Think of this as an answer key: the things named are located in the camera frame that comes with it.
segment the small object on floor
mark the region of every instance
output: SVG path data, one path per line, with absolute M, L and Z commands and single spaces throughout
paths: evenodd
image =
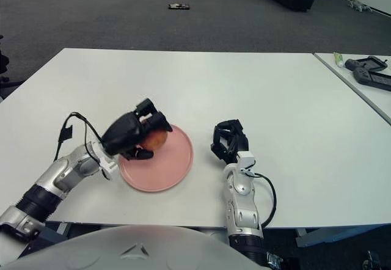
M 364 3 L 361 3 L 358 0 L 350 0 L 350 2 L 348 3 L 348 7 L 351 7 L 354 10 L 358 10 L 359 12 L 363 12 L 364 10 L 372 12 L 372 9 L 369 6 Z
M 343 67 L 342 54 L 334 52 L 335 64 L 339 67 Z
M 385 70 L 388 67 L 386 62 L 387 60 L 382 61 L 376 56 L 370 55 L 364 59 L 357 59 L 357 60 L 348 59 L 345 62 L 345 67 L 351 71 L 354 71 L 357 67 L 362 67 L 368 71 L 381 71 L 381 70 Z
M 185 3 L 171 3 L 169 4 L 169 9 L 190 9 L 189 4 Z

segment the silver robot arm segment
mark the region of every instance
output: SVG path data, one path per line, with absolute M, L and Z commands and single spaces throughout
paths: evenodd
M 101 165 L 89 156 L 86 147 Z M 89 142 L 86 147 L 81 145 L 69 155 L 54 161 L 23 198 L 0 216 L 2 230 L 23 241 L 34 239 L 45 226 L 47 218 L 80 181 L 101 168 L 110 175 L 116 163 L 105 155 L 99 143 Z

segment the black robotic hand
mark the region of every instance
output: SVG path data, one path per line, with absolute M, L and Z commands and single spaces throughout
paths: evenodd
M 108 128 L 102 137 L 103 148 L 108 155 L 121 154 L 127 160 L 152 158 L 153 151 L 144 150 L 137 145 L 151 131 L 156 130 L 171 132 L 172 128 L 151 100 L 145 99 L 134 111 L 124 114 Z
M 221 139 L 227 142 L 226 147 Z M 249 150 L 249 140 L 243 133 L 242 124 L 238 119 L 221 122 L 214 127 L 212 152 L 225 163 L 236 163 L 236 155 L 239 151 Z

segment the pink plate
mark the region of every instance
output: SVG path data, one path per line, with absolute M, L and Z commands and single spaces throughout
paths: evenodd
M 179 127 L 171 127 L 166 143 L 152 159 L 128 161 L 120 157 L 121 176 L 132 187 L 159 192 L 175 186 L 188 174 L 193 162 L 191 141 Z

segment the floor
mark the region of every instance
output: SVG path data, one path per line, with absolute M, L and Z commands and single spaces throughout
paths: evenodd
M 191 10 L 168 10 L 172 2 Z M 272 0 L 1 0 L 0 24 L 13 81 L 65 47 L 391 55 L 391 18 L 355 12 L 344 0 L 316 0 L 309 12 Z M 266 245 L 299 257 L 302 270 L 358 270 L 368 249 L 391 267 L 391 226 L 306 249 L 294 237 L 293 230 L 265 231 Z

